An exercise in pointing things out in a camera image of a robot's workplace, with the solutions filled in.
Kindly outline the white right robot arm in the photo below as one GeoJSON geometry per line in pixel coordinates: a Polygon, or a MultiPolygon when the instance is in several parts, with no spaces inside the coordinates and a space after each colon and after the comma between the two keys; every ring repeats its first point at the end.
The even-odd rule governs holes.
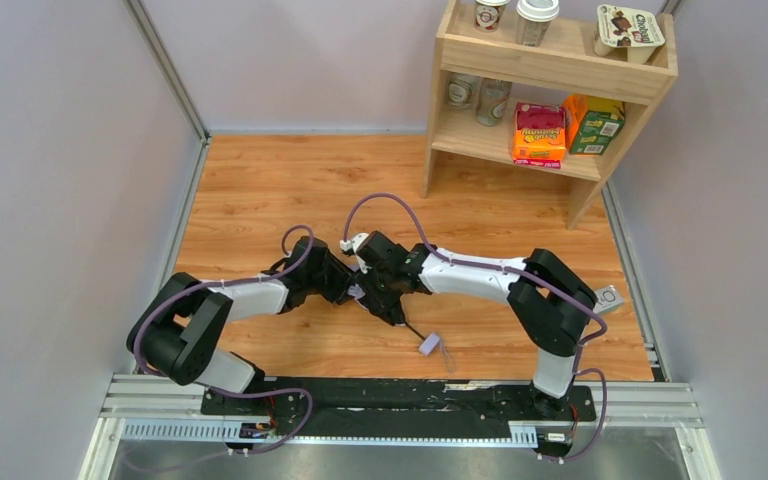
{"type": "Polygon", "coordinates": [[[343,240],[340,248],[357,260],[359,303],[389,325],[406,324],[405,294],[462,294],[510,306],[538,349],[534,388],[555,399],[567,394],[597,295],[553,252],[499,259],[422,243],[407,250],[379,231],[343,240]]]}

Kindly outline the lavender folding umbrella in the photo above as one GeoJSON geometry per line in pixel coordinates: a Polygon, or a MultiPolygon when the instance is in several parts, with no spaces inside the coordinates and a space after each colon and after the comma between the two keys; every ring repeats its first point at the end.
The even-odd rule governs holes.
{"type": "Polygon", "coordinates": [[[453,374],[457,371],[456,362],[447,351],[445,344],[441,336],[436,332],[431,332],[428,335],[420,333],[414,328],[408,321],[399,302],[389,307],[386,307],[380,300],[377,300],[370,294],[367,294],[359,284],[352,285],[348,288],[347,293],[351,296],[363,309],[368,311],[371,315],[384,321],[390,326],[405,327],[412,332],[416,337],[421,340],[417,350],[418,352],[429,357],[434,352],[439,352],[442,358],[442,364],[447,373],[453,374]]]}

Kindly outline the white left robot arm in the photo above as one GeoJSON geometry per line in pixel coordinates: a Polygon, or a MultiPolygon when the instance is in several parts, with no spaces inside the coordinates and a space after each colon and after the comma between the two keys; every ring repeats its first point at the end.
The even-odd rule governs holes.
{"type": "Polygon", "coordinates": [[[352,298],[354,274],[324,241],[310,236],[299,238],[283,259],[254,278],[221,282],[178,272],[134,324],[126,348],[178,385],[200,384],[223,394],[243,394],[263,372],[220,348],[225,326],[288,313],[310,296],[344,304],[352,298]]]}

